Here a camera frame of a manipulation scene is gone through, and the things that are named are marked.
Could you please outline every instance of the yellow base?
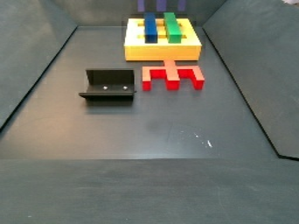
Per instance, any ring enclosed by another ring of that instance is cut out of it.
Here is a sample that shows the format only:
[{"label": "yellow base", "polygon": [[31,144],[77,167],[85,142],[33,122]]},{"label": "yellow base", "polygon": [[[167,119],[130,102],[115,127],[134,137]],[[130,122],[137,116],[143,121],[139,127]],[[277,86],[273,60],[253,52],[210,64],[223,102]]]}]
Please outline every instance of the yellow base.
[{"label": "yellow base", "polygon": [[199,60],[202,42],[189,18],[179,18],[182,43],[169,44],[165,20],[158,18],[158,44],[146,43],[145,20],[130,18],[126,30],[126,60]]}]

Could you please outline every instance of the white speck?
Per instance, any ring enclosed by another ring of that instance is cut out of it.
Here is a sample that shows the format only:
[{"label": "white speck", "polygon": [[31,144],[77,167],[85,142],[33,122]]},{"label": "white speck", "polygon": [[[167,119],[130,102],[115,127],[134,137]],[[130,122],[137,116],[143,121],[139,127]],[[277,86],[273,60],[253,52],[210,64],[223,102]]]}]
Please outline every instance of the white speck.
[{"label": "white speck", "polygon": [[211,141],[209,140],[209,145],[210,145],[210,147],[213,148],[213,146],[211,146]]}]

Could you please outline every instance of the green block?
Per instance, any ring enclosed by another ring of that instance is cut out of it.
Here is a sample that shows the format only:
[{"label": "green block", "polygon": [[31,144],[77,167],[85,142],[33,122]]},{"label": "green block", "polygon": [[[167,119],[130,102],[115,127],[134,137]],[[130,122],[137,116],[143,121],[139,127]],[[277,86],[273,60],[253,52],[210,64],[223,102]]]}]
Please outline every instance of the green block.
[{"label": "green block", "polygon": [[181,44],[183,41],[183,33],[173,12],[163,14],[163,21],[169,43]]}]

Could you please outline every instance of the black bracket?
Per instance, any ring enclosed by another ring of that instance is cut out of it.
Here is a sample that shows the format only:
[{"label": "black bracket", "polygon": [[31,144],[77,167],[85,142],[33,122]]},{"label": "black bracket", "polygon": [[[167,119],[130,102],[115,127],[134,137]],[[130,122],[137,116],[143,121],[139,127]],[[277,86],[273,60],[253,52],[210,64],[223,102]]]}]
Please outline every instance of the black bracket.
[{"label": "black bracket", "polygon": [[79,93],[87,100],[134,100],[135,70],[89,69],[89,90]]}]

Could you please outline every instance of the red comb-shaped block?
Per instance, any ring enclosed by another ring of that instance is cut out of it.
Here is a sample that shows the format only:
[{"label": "red comb-shaped block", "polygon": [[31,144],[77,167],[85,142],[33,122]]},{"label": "red comb-shaped block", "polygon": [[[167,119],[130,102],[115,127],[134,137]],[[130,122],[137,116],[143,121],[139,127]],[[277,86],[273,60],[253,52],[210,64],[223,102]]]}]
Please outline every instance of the red comb-shaped block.
[{"label": "red comb-shaped block", "polygon": [[174,60],[166,60],[165,66],[143,67],[143,90],[153,89],[153,79],[165,79],[166,88],[178,90],[181,88],[181,79],[191,79],[195,89],[203,89],[205,77],[199,66],[177,66]]}]

